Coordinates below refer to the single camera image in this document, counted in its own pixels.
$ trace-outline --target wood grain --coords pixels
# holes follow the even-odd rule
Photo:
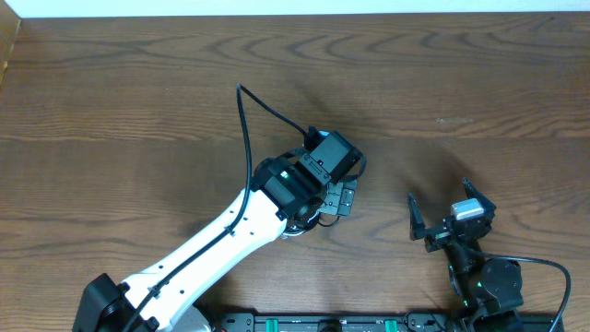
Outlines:
[[[8,58],[17,39],[20,18],[4,0],[0,0],[0,87],[8,68]]]
[[[374,15],[27,20],[0,95],[0,326],[70,328],[83,288],[121,280],[243,186],[234,86],[368,157],[350,218],[253,253],[205,296],[260,312],[450,310],[442,253],[408,237],[468,176],[499,207],[484,249],[572,272],[590,306],[590,16]],[[298,133],[247,103],[254,162]],[[525,266],[525,312],[563,277]]]

